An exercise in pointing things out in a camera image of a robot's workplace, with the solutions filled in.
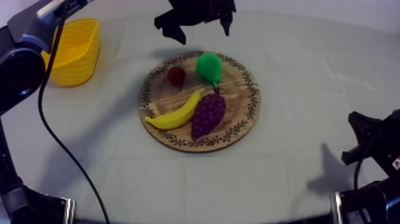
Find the yellow basket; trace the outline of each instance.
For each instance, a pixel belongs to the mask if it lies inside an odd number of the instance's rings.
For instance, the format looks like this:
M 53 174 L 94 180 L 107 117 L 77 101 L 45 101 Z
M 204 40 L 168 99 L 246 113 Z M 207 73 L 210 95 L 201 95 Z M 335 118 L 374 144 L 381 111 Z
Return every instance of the yellow basket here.
M 100 50 L 99 21 L 84 18 L 65 24 L 51 78 L 60 86 L 77 86 L 88 81 L 95 70 Z M 49 54 L 42 52 L 46 62 Z

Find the purple grape bunch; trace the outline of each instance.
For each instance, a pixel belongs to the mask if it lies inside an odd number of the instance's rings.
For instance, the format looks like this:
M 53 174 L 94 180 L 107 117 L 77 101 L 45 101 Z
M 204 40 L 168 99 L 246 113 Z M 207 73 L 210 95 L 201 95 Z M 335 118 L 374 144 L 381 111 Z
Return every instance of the purple grape bunch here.
M 214 89 L 214 94 L 203 97 L 192 117 L 192 138 L 198 139 L 214 130 L 224 117 L 225 109 L 226 103 L 220 95 L 220 89 Z

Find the label sticker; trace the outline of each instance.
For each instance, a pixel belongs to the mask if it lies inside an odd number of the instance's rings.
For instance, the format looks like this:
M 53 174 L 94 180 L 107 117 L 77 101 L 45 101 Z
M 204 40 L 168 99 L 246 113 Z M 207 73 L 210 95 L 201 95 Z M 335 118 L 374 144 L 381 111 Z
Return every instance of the label sticker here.
M 397 158 L 395 159 L 395 161 L 392 163 L 392 166 L 393 166 L 396 170 L 399 170 L 399 169 L 400 169 L 400 156 L 397 157 Z

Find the table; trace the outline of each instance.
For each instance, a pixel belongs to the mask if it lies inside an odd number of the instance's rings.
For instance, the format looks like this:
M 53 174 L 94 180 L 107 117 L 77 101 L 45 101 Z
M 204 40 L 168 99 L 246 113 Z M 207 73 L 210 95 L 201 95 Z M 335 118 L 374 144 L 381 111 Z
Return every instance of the table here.
M 356 145 L 351 111 L 385 118 L 400 107 L 398 36 L 278 14 L 237 13 L 231 37 L 218 22 L 185 27 L 188 45 L 162 37 L 152 17 L 101 24 L 94 77 L 49 84 L 44 110 L 92 177 L 115 223 L 273 223 L 326 214 L 329 194 L 351 189 Z M 243 63 L 262 95 L 243 140 L 211 154 L 169 150 L 144 130 L 136 98 L 148 72 L 180 52 L 209 50 Z M 18 173 L 31 188 L 77 200 L 77 215 L 103 221 L 73 162 L 42 126 L 37 95 L 4 115 Z M 367 160 L 360 183 L 385 178 Z

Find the round wooden tray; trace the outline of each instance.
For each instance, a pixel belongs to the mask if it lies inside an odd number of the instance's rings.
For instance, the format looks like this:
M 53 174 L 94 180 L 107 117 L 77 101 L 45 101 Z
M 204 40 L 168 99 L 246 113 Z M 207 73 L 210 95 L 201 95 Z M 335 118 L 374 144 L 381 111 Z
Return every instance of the round wooden tray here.
M 137 104 L 144 127 L 156 140 L 187 153 L 208 153 L 235 143 L 253 127 L 260 110 L 261 95 L 253 75 L 234 59 L 217 54 L 223 62 L 219 87 L 225 98 L 226 113 L 209 135 L 193 140 L 190 136 L 191 122 L 175 130 L 159 130 L 145 122 L 146 116 L 154 118 L 180 108 L 196 89 L 201 91 L 203 97 L 214 92 L 211 84 L 195 74 L 197 58 L 203 53 L 186 52 L 154 68 L 143 83 Z M 167 72 L 174 66 L 186 72 L 181 91 L 167 80 Z

